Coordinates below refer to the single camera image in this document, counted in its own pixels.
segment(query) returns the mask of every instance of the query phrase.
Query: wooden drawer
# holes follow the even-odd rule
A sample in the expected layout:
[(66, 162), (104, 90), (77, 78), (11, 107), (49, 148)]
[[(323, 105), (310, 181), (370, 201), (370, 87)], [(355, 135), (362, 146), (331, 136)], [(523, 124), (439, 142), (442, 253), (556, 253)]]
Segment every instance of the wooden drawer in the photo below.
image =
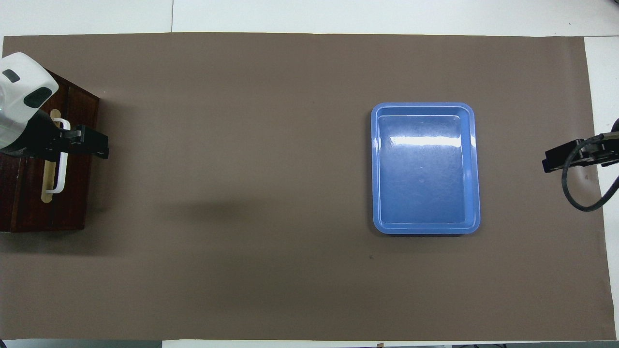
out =
[[(72, 126), (97, 125), (99, 98), (57, 76), (58, 91), (41, 107), (58, 109)], [(81, 230), (85, 224), (91, 155), (70, 155), (66, 187), (50, 203), (41, 201), (43, 159), (17, 159), (0, 154), (0, 231)]]

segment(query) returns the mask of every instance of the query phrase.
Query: brown mat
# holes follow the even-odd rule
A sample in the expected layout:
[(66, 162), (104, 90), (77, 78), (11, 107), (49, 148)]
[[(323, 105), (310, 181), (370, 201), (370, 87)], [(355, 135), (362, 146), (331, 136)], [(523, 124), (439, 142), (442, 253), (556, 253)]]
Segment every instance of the brown mat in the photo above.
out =
[[(602, 212), (540, 162), (593, 135), (582, 38), (5, 38), (15, 51), (102, 98), (111, 151), (86, 230), (0, 236), (3, 338), (615, 339)], [(473, 235), (371, 222), (370, 111), (421, 101), (475, 110)]]

